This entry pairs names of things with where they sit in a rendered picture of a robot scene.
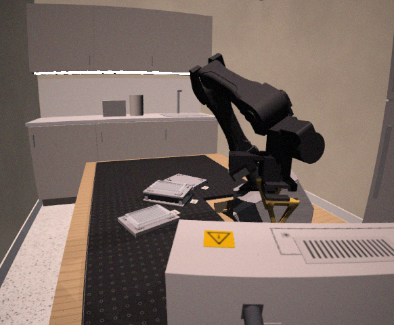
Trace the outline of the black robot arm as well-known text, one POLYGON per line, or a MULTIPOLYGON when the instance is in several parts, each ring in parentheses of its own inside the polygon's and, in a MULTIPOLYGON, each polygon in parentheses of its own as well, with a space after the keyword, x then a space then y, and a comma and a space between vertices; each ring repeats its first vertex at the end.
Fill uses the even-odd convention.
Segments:
POLYGON ((259 191, 256 179, 280 182, 282 158, 279 155, 308 164, 322 157, 324 138, 315 132, 311 122, 292 116, 292 103, 284 90, 250 81, 230 71, 220 53, 210 57, 206 66, 197 65, 189 70, 189 74, 195 96, 215 115, 227 139, 229 175, 234 181, 247 178, 240 191, 259 191), (246 138, 231 102, 256 134, 267 135, 266 152, 276 157, 259 151, 246 138))

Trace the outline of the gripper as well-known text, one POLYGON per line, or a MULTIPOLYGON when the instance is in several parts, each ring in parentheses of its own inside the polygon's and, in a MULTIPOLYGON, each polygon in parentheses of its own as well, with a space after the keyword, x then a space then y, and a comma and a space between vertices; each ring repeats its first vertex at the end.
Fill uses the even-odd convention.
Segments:
POLYGON ((290 177, 292 157, 286 155, 279 155, 282 158, 282 170, 280 182, 262 182, 261 179, 256 179, 256 183, 263 201, 265 210, 268 210, 269 217, 272 223, 277 223, 274 215, 274 206, 288 206, 282 218, 278 223, 285 223, 292 212, 298 207, 298 198, 289 198, 288 195, 279 194, 282 188, 288 189, 289 192, 297 191, 297 183, 290 177))

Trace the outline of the light grey machine housing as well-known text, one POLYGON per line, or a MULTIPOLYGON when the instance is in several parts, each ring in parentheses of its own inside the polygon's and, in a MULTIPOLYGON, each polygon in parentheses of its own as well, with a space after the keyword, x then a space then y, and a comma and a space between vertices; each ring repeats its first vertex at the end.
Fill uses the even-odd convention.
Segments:
POLYGON ((168 325, 394 325, 394 223, 179 220, 168 325))

